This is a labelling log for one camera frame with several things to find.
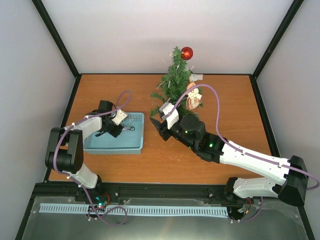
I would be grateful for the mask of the silver scroll ornament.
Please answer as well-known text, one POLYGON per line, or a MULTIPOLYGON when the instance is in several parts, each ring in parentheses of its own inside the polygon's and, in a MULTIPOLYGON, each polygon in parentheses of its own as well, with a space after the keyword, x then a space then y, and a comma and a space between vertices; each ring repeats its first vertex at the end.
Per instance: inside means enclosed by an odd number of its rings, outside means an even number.
POLYGON ((132 123, 124 123, 123 124, 123 129, 122 129, 122 131, 131 131, 131 132, 133 132, 133 131, 135 131, 136 130, 136 128, 135 128, 135 126, 132 124, 132 123))

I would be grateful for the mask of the blue plastic basket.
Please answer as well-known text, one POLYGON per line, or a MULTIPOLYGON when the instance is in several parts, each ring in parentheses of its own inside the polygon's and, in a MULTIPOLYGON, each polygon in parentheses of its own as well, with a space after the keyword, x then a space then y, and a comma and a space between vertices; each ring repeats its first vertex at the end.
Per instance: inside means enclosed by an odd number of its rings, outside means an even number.
POLYGON ((142 112, 129 112, 120 124, 132 123, 135 131, 122 131, 118 137, 109 133, 97 136, 94 132, 83 143, 83 150, 91 155, 134 155, 140 154, 144 144, 145 116, 142 112))

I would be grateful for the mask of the snowman ornament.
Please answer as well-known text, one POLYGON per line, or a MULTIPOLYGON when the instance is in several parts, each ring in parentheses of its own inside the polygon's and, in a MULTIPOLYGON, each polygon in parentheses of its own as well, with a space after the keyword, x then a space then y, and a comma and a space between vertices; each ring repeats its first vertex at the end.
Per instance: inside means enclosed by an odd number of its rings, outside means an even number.
POLYGON ((187 94, 186 108, 188 110, 193 110, 197 108, 202 100, 202 95, 200 94, 199 88, 194 88, 187 94))

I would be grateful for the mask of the small green christmas tree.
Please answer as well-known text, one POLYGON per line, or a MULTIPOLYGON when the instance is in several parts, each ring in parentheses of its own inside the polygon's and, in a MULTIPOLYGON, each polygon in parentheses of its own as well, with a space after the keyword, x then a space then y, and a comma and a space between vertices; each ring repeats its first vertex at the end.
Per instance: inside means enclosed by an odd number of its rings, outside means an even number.
MULTIPOLYGON (((192 68, 188 68, 187 61, 193 57, 193 49, 185 46, 182 49, 177 46, 170 53, 172 63, 168 66, 167 73, 161 77, 160 83, 156 87, 156 91, 151 92, 153 99, 158 99, 163 104, 165 102, 175 105, 181 95, 190 87, 193 87, 197 81, 203 80, 203 74, 194 74, 192 68)), ((186 94, 177 107, 177 111, 182 117, 187 115, 195 115, 192 108, 203 107, 202 100, 197 98, 191 100, 186 94)))

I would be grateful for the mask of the clear angel ornament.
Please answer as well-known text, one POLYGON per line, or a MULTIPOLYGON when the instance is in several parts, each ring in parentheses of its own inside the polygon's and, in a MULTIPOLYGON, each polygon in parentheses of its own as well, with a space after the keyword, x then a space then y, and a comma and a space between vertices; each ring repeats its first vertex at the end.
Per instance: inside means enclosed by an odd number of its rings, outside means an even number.
POLYGON ((190 82, 196 82, 196 81, 202 81, 203 80, 203 75, 202 74, 191 74, 189 77, 190 82))

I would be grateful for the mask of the red ball ornament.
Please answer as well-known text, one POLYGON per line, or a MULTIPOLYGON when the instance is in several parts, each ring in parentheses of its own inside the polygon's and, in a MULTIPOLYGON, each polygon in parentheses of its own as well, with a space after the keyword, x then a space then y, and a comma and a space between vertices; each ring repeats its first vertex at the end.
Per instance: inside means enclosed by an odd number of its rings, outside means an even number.
POLYGON ((180 56, 181 56, 181 58, 183 59, 183 60, 186 60, 186 61, 188 61, 188 60, 190 60, 192 57, 193 57, 193 49, 191 48, 191 47, 189 47, 189 46, 185 46, 185 47, 183 47, 182 49, 181 49, 181 54, 180 54, 180 56))

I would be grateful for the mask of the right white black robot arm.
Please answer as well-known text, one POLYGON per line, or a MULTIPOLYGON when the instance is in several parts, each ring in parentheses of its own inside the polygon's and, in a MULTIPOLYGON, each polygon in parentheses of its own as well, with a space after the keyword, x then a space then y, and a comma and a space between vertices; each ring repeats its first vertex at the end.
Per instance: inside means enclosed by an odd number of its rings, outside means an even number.
POLYGON ((250 179, 229 178, 224 189, 226 198, 271 197, 291 206, 304 206, 309 177, 301 157, 280 158, 242 148, 208 132, 205 123, 194 115, 172 123, 154 118, 150 121, 164 141, 174 138, 206 162, 236 166, 259 175, 250 179))

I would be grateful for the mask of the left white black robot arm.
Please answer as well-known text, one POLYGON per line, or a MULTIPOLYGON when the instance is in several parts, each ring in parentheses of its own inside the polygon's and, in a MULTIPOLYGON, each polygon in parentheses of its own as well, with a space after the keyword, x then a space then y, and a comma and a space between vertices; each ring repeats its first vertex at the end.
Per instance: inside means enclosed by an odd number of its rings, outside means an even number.
POLYGON ((92 201, 101 200, 104 188, 98 185, 100 177, 84 163, 84 141, 95 132, 98 137, 105 133, 118 137, 123 129, 121 121, 127 116, 112 102, 101 100, 98 109, 87 113, 79 122, 52 128, 45 155, 46 167, 73 179, 79 187, 87 188, 86 195, 92 201))

